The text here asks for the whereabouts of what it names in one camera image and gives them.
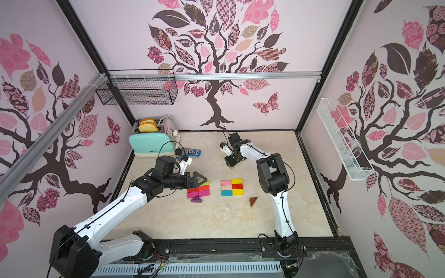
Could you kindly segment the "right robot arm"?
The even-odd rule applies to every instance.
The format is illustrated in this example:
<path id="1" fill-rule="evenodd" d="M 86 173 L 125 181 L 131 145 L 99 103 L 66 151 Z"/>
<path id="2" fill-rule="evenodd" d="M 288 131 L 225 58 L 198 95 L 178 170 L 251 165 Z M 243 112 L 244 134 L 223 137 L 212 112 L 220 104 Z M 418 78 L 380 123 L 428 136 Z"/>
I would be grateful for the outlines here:
<path id="1" fill-rule="evenodd" d="M 256 147 L 250 140 L 242 140 L 237 133 L 229 136 L 227 142 L 220 144 L 226 154 L 228 167 L 249 160 L 256 164 L 261 189 L 272 200 L 275 217 L 275 248 L 282 257 L 290 257 L 299 246 L 299 236 L 292 222 L 288 202 L 290 178 L 287 164 L 278 153 L 268 153 Z"/>

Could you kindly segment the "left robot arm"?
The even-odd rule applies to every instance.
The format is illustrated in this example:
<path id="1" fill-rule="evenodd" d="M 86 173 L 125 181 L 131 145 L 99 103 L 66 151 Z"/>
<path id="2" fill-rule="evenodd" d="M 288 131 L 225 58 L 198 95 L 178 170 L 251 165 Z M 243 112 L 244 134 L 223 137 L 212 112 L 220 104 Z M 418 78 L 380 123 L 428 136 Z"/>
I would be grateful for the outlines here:
<path id="1" fill-rule="evenodd" d="M 198 188 L 207 178 L 198 172 L 156 174 L 150 170 L 134 180 L 127 191 L 90 218 L 70 228 L 60 227 L 52 242 L 49 265 L 64 278 L 89 278 L 104 265 L 126 257 L 148 258 L 154 253 L 153 239 L 142 231 L 117 240 L 104 241 L 118 224 L 156 198 L 165 188 Z"/>

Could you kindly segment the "purple triangle block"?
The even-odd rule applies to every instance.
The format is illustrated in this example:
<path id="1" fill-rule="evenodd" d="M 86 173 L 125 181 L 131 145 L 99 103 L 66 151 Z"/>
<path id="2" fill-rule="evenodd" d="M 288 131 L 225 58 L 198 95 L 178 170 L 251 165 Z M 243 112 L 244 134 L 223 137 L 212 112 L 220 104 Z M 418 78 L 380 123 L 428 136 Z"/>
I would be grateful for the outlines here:
<path id="1" fill-rule="evenodd" d="M 202 203 L 202 199 L 199 196 L 195 196 L 191 199 L 192 203 Z"/>

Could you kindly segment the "magenta block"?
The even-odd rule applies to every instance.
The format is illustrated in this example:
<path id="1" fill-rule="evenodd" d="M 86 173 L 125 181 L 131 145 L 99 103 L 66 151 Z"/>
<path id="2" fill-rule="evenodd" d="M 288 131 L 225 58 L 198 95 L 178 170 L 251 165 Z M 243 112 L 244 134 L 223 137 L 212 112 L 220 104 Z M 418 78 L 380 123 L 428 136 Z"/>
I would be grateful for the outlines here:
<path id="1" fill-rule="evenodd" d="M 209 190 L 205 190 L 205 191 L 199 191 L 198 192 L 198 196 L 201 197 L 205 197 L 205 196 L 209 196 L 210 195 L 210 191 Z"/>
<path id="2" fill-rule="evenodd" d="M 195 197 L 199 196 L 198 192 L 187 192 L 187 198 L 188 199 L 193 199 Z"/>

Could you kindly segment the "brown triangle block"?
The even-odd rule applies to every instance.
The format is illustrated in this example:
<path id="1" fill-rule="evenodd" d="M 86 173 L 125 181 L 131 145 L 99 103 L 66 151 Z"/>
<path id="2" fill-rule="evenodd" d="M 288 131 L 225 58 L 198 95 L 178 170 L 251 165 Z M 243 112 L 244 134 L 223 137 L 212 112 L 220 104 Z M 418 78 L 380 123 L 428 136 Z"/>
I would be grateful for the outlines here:
<path id="1" fill-rule="evenodd" d="M 258 199 L 258 197 L 251 197 L 251 198 L 249 198 L 249 204 L 250 204 L 251 208 L 254 206 L 254 204 L 256 203 L 257 199 Z"/>

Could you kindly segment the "pink block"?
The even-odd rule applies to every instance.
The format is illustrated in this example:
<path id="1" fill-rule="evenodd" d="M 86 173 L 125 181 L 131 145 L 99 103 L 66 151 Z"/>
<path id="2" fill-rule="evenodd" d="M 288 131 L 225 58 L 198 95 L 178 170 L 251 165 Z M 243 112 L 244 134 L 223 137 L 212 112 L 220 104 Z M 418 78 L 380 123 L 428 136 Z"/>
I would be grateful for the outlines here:
<path id="1" fill-rule="evenodd" d="M 224 180 L 221 182 L 221 186 L 232 186 L 231 180 Z"/>

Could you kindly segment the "yellow block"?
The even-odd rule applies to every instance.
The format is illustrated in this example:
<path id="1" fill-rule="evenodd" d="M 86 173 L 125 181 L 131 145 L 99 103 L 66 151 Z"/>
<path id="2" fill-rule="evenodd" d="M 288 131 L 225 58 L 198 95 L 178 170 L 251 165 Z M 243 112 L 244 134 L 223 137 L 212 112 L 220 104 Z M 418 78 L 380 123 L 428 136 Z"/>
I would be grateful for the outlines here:
<path id="1" fill-rule="evenodd" d="M 244 190 L 243 189 L 232 190 L 232 195 L 233 196 L 243 196 L 244 195 Z"/>
<path id="2" fill-rule="evenodd" d="M 232 179 L 231 183 L 232 183 L 232 185 L 234 185 L 234 184 L 243 184 L 243 180 L 241 178 Z"/>

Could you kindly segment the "teal rectangular block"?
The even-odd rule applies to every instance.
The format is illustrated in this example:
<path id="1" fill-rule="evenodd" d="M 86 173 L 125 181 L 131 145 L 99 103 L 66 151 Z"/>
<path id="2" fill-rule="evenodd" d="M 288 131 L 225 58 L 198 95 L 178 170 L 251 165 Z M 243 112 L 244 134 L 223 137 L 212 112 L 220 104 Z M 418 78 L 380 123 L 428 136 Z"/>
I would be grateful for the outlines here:
<path id="1" fill-rule="evenodd" d="M 222 197 L 233 196 L 233 192 L 232 192 L 232 190 L 223 190 L 223 191 L 221 191 L 221 196 Z"/>

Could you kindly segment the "beige rectangular block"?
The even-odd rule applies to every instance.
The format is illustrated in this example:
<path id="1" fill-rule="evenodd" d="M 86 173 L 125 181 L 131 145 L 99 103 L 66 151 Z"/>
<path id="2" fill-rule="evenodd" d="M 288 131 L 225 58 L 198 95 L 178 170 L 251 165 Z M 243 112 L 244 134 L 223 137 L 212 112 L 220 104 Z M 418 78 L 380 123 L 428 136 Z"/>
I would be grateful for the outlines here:
<path id="1" fill-rule="evenodd" d="M 222 185 L 221 190 L 222 191 L 232 191 L 232 185 Z"/>

